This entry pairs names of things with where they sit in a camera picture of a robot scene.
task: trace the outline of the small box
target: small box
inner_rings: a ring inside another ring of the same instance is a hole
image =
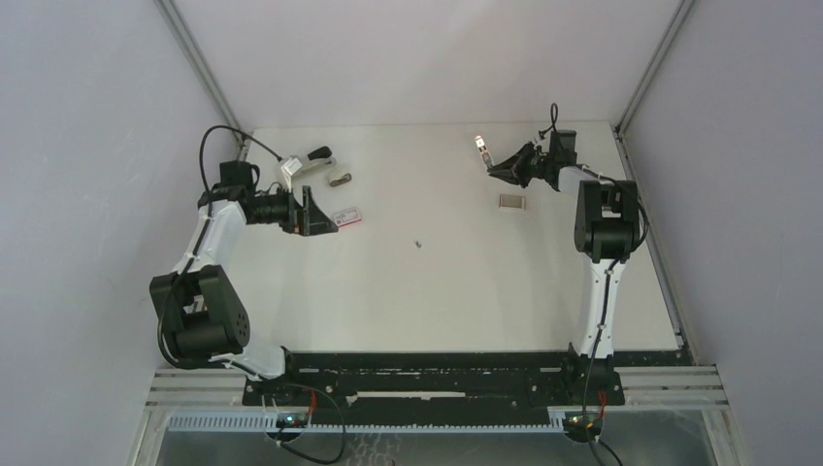
[[[338,227],[351,225],[362,219],[363,217],[360,216],[360,211],[358,211],[356,207],[352,207],[351,209],[346,209],[332,215],[332,221],[334,221]]]

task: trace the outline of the white tabletop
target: white tabletop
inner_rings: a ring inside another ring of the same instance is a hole
[[[577,131],[579,162],[624,177],[607,123],[559,126]],[[576,199],[540,180],[523,190],[488,178],[474,142],[482,135],[500,162],[544,127],[257,130],[283,156],[331,148],[353,181],[333,188],[321,173],[304,182],[329,216],[356,207],[363,221],[311,238],[276,225],[244,230],[229,275],[254,331],[290,350],[565,350],[582,291]],[[276,179],[266,151],[252,146],[247,160],[262,188]],[[525,212],[499,210],[501,193],[525,195]],[[618,350],[676,349],[646,247],[621,282],[613,340]]]

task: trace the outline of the aluminum frame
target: aluminum frame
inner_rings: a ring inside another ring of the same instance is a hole
[[[678,5],[670,24],[661,38],[657,49],[643,73],[629,104],[620,121],[615,126],[615,140],[621,154],[621,161],[627,176],[631,179],[634,172],[623,136],[629,127],[646,91],[653,82],[661,64],[671,50],[677,34],[693,11],[696,0],[682,0]],[[219,88],[216,78],[209,68],[203,53],[197,46],[181,12],[174,0],[155,0],[159,11],[166,19],[183,54],[205,88],[209,98],[219,111],[226,124],[243,129],[236,119],[225,95]],[[245,158],[247,147],[238,141],[238,157]],[[677,299],[666,274],[657,241],[653,233],[649,235],[649,249],[663,290],[667,309],[670,313],[673,330],[678,345],[687,351],[693,360],[699,360],[697,354],[689,347],[689,332],[680,316]],[[716,368],[711,366],[673,366],[673,367],[622,367],[617,368],[623,381],[626,396],[624,406],[611,406],[610,411],[668,411],[696,410],[703,413],[712,451],[718,465],[746,466],[742,453],[741,440],[729,411],[728,400],[723,390]],[[266,418],[259,407],[242,405],[246,378],[235,372],[223,369],[204,369],[198,371],[181,371],[177,369],[160,369],[156,372],[149,392],[138,434],[132,447],[128,464],[155,465],[159,459],[160,448],[165,433],[169,430],[238,432],[243,429],[272,428],[273,417]],[[281,407],[281,410],[299,412],[305,408]],[[577,406],[549,407],[546,410],[546,423],[521,426],[483,426],[435,427],[435,426],[370,426],[368,429],[399,432],[449,433],[458,431],[478,432],[559,432],[562,425],[558,419],[565,412],[579,411]],[[318,425],[315,429],[333,429],[335,426]],[[368,430],[363,426],[351,426],[352,432]]]
[[[717,369],[713,366],[621,367],[626,404],[610,406],[610,412],[699,411],[703,413],[712,451],[719,465],[746,463],[729,416],[729,404]],[[275,431],[276,416],[270,408],[243,406],[246,377],[225,369],[184,371],[160,369],[141,418],[140,430],[129,460],[131,466],[153,466],[167,431],[261,432]],[[280,413],[302,413],[305,407],[280,406]],[[579,406],[546,409],[545,423],[532,425],[434,426],[351,425],[352,433],[561,433],[566,413]],[[337,432],[333,424],[315,425],[312,432]]]

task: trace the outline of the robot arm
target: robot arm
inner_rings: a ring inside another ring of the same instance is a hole
[[[575,131],[555,130],[548,151],[527,143],[504,162],[486,166],[489,176],[506,183],[526,187],[537,178],[576,196],[574,238],[583,261],[583,294],[580,323],[563,371],[568,374],[567,391],[579,399],[591,393],[586,391],[588,383],[598,389],[619,386],[611,344],[617,288],[642,235],[637,185],[578,165],[575,139]]]
[[[220,183],[198,202],[200,219],[185,256],[171,274],[151,280],[149,293],[173,357],[242,364],[274,378],[284,372],[284,349],[253,336],[224,267],[246,225],[277,223],[301,236],[334,233],[338,227],[314,203],[310,187],[303,187],[301,205],[291,190],[256,191],[254,172],[259,169],[247,162],[220,164]]]

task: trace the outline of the red wire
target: red wire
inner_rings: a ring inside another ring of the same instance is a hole
[[[597,397],[600,398],[600,414],[598,415],[598,419],[602,419],[603,416],[606,415],[606,404],[609,402],[609,399],[602,391],[597,392]]]
[[[306,416],[311,417],[314,414],[314,410],[317,408],[317,393],[312,390],[312,403],[309,405],[309,410],[306,412]]]

